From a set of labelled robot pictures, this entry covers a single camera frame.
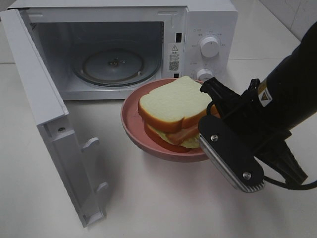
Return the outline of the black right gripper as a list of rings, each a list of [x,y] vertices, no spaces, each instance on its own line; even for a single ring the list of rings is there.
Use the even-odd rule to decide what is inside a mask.
[[[305,85],[282,80],[251,80],[238,95],[215,77],[200,87],[211,97],[220,117],[253,155],[281,174],[286,185],[302,185],[307,179],[285,139],[290,130],[309,116]]]

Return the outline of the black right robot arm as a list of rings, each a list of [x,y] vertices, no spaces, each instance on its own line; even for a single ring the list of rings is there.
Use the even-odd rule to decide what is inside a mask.
[[[211,97],[198,123],[204,153],[238,190],[252,193],[265,182],[289,190],[316,188],[305,183],[285,140],[291,129],[317,111],[317,27],[263,81],[253,79],[239,95],[216,78],[200,91]]]

